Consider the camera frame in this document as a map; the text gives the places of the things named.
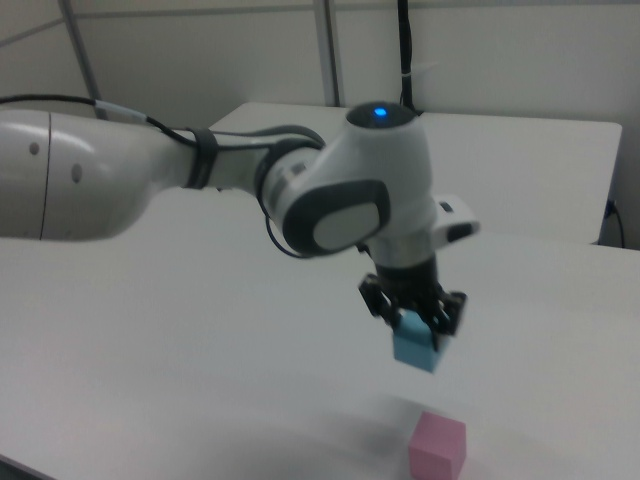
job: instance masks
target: black cable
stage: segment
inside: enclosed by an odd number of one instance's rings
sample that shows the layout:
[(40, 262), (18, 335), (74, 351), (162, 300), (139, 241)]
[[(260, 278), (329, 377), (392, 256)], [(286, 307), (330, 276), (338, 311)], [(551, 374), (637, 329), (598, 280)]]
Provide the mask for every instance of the black cable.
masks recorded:
[(57, 94), (40, 94), (28, 93), (24, 95), (10, 95), (8, 97), (0, 97), (0, 105), (15, 102), (67, 102), (82, 103), (95, 107), (96, 101), (87, 97), (76, 97), (74, 95), (57, 95)]
[(278, 241), (276, 236), (273, 234), (273, 230), (271, 229), (271, 219), (267, 215), (264, 216), (264, 223), (265, 223), (265, 226), (267, 227), (267, 234), (269, 235), (269, 238), (271, 239), (271, 242), (282, 253), (284, 253), (288, 257), (295, 258), (297, 260), (308, 260), (310, 258), (313, 258), (313, 257), (308, 257), (306, 255), (300, 255), (298, 253), (293, 253), (293, 252), (287, 250), (286, 248), (284, 248), (282, 246), (282, 244)]
[(219, 130), (212, 130), (212, 132), (216, 135), (229, 135), (232, 137), (266, 137), (292, 134), (307, 137), (321, 145), (326, 144), (324, 139), (317, 132), (310, 128), (303, 127), (302, 125), (278, 125), (277, 127), (263, 128), (253, 132), (221, 132)]
[(415, 112), (416, 107), (413, 106), (413, 89), (411, 85), (413, 47), (408, 0), (398, 0), (398, 32), (400, 37), (400, 71), (402, 72), (402, 101), (400, 103)]
[[(94, 99), (91, 98), (86, 98), (86, 97), (78, 97), (78, 96), (74, 96), (74, 95), (58, 95), (58, 94), (23, 94), (23, 95), (11, 95), (8, 97), (0, 97), (0, 105), (4, 105), (7, 103), (17, 103), (17, 102), (33, 102), (33, 101), (37, 101), (37, 102), (64, 102), (64, 103), (79, 103), (82, 105), (88, 105), (90, 107), (96, 107), (96, 101)], [(156, 127), (158, 130), (160, 130), (160, 132), (162, 132), (164, 135), (166, 135), (169, 138), (172, 138), (173, 140), (182, 143), (183, 145), (188, 145), (190, 147), (193, 148), (198, 148), (198, 142), (194, 141), (194, 140), (190, 140), (188, 138), (183, 137), (182, 135), (180, 135), (179, 133), (174, 132), (171, 128), (167, 127), (165, 124), (163, 124), (162, 122), (159, 122), (158, 120), (156, 120), (153, 117), (149, 117), (147, 115), (145, 115), (145, 122), (147, 122), (149, 125), (152, 125), (154, 127)], [(265, 131), (258, 131), (258, 132), (254, 132), (254, 133), (258, 133), (258, 134), (262, 134), (262, 135), (267, 135), (267, 134), (277, 134), (274, 132), (279, 132), (279, 130), (276, 129), (267, 129)], [(317, 133), (313, 132), (312, 130), (306, 129), (305, 127), (300, 127), (299, 131), (295, 132), (299, 135), (305, 135), (307, 137), (310, 137), (312, 139), (319, 139), (321, 145), (324, 145), (324, 141), (322, 140), (322, 137), (320, 137)], [(247, 136), (249, 134), (236, 134), (238, 136)], [(269, 144), (269, 143), (256, 143), (256, 144), (250, 144), (250, 145), (227, 145), (225, 147), (220, 147), (220, 151), (235, 151), (235, 150), (255, 150), (255, 149), (261, 149), (261, 148), (268, 148), (270, 149), (273, 146), (273, 144)], [(296, 259), (307, 259), (307, 258), (311, 258), (311, 257), (307, 257), (304, 255), (298, 255), (296, 253), (290, 252), (289, 250), (287, 250), (286, 248), (284, 248), (280, 242), (278, 242), (278, 239), (275, 237), (275, 235), (273, 234), (273, 231), (271, 229), (271, 223), (270, 223), (270, 219), (268, 216), (265, 216), (265, 224), (267, 227), (267, 234), (269, 235), (269, 238), (271, 239), (271, 241), (273, 242), (273, 244), (278, 248), (278, 250), (280, 250), (282, 253), (284, 253), (285, 255), (292, 257), (292, 258), (296, 258)]]
[(627, 248), (627, 244), (624, 240), (624, 227), (622, 226), (622, 217), (620, 217), (620, 212), (618, 211), (618, 207), (616, 207), (615, 203), (611, 206), (611, 213), (616, 215), (618, 219), (618, 228), (620, 229), (620, 246), (622, 248)]

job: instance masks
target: table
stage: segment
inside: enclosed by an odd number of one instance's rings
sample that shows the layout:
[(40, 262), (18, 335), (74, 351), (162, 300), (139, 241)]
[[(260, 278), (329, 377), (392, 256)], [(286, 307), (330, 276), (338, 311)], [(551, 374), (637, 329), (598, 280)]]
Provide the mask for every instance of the table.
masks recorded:
[[(346, 109), (246, 103), (212, 128), (247, 131), (293, 123), (326, 140)], [(483, 228), (596, 242), (622, 127), (613, 123), (425, 113), (434, 193), (454, 193)]]
[(57, 480), (407, 480), (423, 409), (461, 480), (640, 471), (640, 256), (482, 232), (439, 254), (466, 318), (392, 359), (366, 256), (297, 261), (239, 192), (160, 194), (102, 242), (0, 241), (0, 454)]

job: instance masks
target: pink cube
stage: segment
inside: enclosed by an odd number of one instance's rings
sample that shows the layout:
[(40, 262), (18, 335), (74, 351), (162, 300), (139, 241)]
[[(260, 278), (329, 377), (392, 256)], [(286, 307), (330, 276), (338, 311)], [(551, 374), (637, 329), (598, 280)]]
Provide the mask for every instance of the pink cube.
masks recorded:
[(416, 480), (456, 480), (467, 456), (465, 424), (422, 412), (409, 442), (411, 475)]

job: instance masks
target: blue cube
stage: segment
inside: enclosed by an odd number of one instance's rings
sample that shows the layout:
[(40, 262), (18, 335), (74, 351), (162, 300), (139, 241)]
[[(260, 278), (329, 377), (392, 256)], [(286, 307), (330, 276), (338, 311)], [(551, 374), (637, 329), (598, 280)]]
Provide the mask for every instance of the blue cube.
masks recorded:
[(433, 349), (431, 330), (417, 313), (407, 311), (393, 331), (393, 358), (412, 367), (433, 373), (449, 345), (450, 338), (441, 336), (439, 351)]

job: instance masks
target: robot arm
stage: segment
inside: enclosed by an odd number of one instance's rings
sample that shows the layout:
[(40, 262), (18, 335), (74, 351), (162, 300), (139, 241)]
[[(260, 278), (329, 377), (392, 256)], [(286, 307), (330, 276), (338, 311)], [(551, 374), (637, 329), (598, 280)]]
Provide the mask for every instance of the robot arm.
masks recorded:
[[(392, 328), (409, 309), (431, 330), (435, 350), (440, 335), (455, 333), (466, 297), (440, 287), (435, 250), (479, 225), (456, 197), (432, 197), (425, 132), (413, 112), (362, 105), (327, 146), (301, 127), (207, 132), (204, 140), (178, 133), (189, 141), (141, 125), (1, 111), (0, 236), (107, 238), (135, 222), (156, 193), (193, 183), (195, 174), (199, 186), (254, 195), (304, 257), (352, 246), (368, 253), (377, 275), (360, 291)], [(200, 168), (205, 143), (210, 170)]]

